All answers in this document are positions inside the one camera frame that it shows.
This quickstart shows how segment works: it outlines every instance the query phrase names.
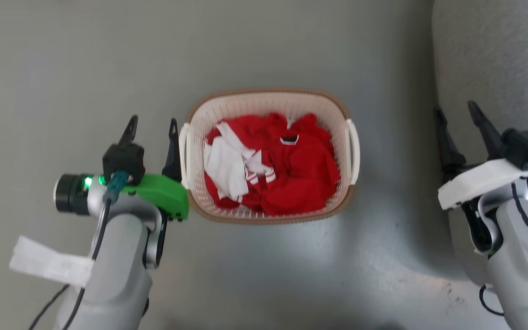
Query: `green led light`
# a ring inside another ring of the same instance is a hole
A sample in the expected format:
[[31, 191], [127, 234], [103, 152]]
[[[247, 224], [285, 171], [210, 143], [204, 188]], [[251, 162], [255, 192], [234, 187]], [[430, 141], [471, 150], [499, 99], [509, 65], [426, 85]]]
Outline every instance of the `green led light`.
[[89, 189], [91, 187], [91, 184], [93, 183], [93, 178], [88, 177], [84, 179], [84, 186]]

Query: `laundry basket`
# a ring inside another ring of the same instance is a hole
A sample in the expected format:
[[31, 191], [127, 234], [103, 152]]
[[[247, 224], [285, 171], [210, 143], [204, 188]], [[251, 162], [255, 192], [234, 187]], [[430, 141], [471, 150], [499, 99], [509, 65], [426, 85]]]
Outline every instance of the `laundry basket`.
[[[324, 209], [302, 214], [266, 215], [241, 205], [222, 209], [214, 204], [205, 186], [203, 148], [205, 136], [216, 123], [244, 115], [266, 116], [277, 112], [288, 122], [314, 113], [320, 127], [331, 133], [335, 161], [341, 180], [337, 192]], [[316, 90], [262, 88], [235, 90], [204, 98], [189, 113], [179, 137], [182, 185], [188, 190], [190, 204], [205, 218], [222, 223], [285, 224], [324, 219], [336, 215], [351, 200], [360, 171], [360, 141], [346, 108], [333, 96]]]

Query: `gray surface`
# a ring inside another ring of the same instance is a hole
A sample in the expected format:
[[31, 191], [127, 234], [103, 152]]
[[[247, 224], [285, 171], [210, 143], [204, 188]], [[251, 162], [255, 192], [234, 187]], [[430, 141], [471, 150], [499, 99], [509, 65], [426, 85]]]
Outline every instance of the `gray surface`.
[[[436, 0], [434, 59], [440, 105], [469, 163], [486, 149], [468, 112], [478, 102], [500, 132], [528, 129], [528, 0]], [[471, 253], [465, 217], [450, 216], [453, 245], [470, 278], [487, 281], [485, 258]]]
[[95, 220], [53, 207], [61, 173], [101, 171], [132, 113], [159, 171], [170, 117], [252, 86], [343, 100], [363, 153], [356, 198], [314, 223], [172, 224], [141, 329], [505, 329], [436, 202], [430, 23], [429, 0], [0, 0], [0, 330], [60, 288], [8, 270], [17, 236], [90, 246]]

